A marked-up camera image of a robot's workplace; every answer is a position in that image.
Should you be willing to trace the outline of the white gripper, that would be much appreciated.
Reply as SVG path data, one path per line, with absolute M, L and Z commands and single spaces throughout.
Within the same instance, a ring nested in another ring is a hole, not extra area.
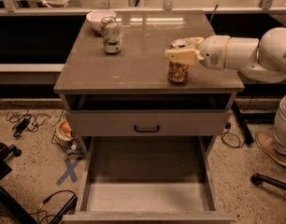
M 195 65 L 202 56 L 200 63 L 206 68 L 223 69 L 229 40 L 229 35 L 213 35 L 205 40 L 203 37 L 190 37 L 189 44 L 194 47 L 199 46 L 200 52 L 196 49 L 167 49 L 165 57 L 172 63 Z

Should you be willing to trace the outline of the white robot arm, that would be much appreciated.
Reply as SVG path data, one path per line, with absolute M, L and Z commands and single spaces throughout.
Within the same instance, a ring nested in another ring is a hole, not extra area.
M 268 30 L 258 38 L 212 35 L 178 39 L 183 45 L 165 51 L 172 63 L 208 69 L 233 69 L 244 77 L 265 83 L 286 80 L 286 28 Z

